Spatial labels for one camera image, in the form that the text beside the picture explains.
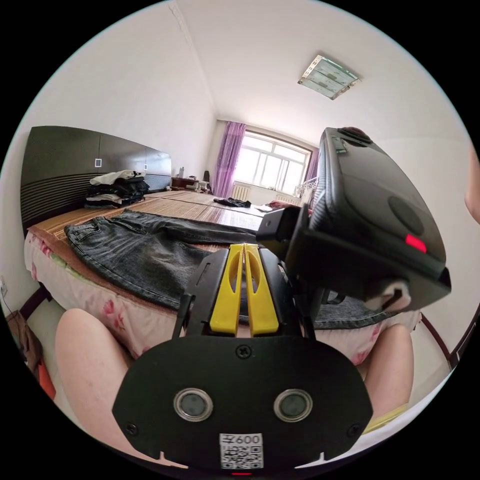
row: orange object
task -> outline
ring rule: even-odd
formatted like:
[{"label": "orange object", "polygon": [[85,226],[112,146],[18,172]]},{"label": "orange object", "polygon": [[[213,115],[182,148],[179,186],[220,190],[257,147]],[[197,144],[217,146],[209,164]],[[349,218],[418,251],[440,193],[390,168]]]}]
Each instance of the orange object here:
[{"label": "orange object", "polygon": [[49,372],[45,367],[42,360],[38,363],[38,382],[46,394],[52,399],[55,399],[55,395],[57,394],[54,384],[50,378]]}]

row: power cord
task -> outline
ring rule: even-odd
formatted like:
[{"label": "power cord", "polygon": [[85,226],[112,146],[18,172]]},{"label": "power cord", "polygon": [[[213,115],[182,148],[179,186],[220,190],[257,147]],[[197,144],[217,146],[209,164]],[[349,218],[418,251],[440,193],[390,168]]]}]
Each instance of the power cord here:
[{"label": "power cord", "polygon": [[4,293],[1,290],[0,290],[0,296],[1,296],[1,300],[3,301],[5,306],[7,307],[8,311],[10,312],[10,315],[13,315],[12,311],[10,310],[10,307],[7,305],[7,302],[5,301]]},{"label": "power cord", "polygon": [[[10,323],[10,320],[15,320],[16,329],[17,329],[17,331],[18,331],[18,334],[20,335],[20,324],[19,324],[19,321],[18,321],[18,319],[17,319],[17,316],[18,316],[18,315],[17,315],[17,314],[14,314],[14,313],[12,312],[12,310],[10,309],[10,307],[7,305],[7,302],[5,301],[5,297],[4,297],[4,294],[3,294],[2,291],[0,291],[0,297],[1,297],[1,300],[2,300],[3,303],[5,304],[5,306],[7,307],[8,311],[10,312],[10,315],[11,315],[10,318],[6,321],[7,324]],[[22,347],[22,344],[20,343],[20,338],[18,338],[17,347],[18,347],[18,349],[20,350],[20,354],[21,354],[21,356],[22,356],[23,361],[26,362],[26,361],[27,361],[27,358],[25,357],[24,349],[23,349],[23,347]]]}]

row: white label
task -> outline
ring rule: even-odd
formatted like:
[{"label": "white label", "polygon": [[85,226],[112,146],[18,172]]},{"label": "white label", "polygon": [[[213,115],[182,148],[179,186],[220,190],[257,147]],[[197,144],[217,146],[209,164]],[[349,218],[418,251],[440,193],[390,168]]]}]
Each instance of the white label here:
[{"label": "white label", "polygon": [[261,433],[221,433],[220,462],[223,469],[250,470],[264,467]]}]

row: ceiling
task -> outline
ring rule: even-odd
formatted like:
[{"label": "ceiling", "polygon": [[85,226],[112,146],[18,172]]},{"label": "ceiling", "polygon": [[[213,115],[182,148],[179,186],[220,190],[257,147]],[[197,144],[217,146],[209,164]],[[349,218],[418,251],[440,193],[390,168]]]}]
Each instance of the ceiling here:
[{"label": "ceiling", "polygon": [[[318,145],[325,127],[376,141],[465,140],[457,113],[402,47],[317,0],[176,0],[221,120]],[[297,84],[317,54],[362,82],[336,100]]]}]

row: ceiling light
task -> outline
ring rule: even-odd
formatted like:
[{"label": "ceiling light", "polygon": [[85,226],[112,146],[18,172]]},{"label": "ceiling light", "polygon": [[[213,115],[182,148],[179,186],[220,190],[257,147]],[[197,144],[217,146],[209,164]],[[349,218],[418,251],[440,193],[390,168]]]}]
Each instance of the ceiling light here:
[{"label": "ceiling light", "polygon": [[335,100],[360,79],[351,71],[324,56],[317,55],[298,81],[309,89]]}]

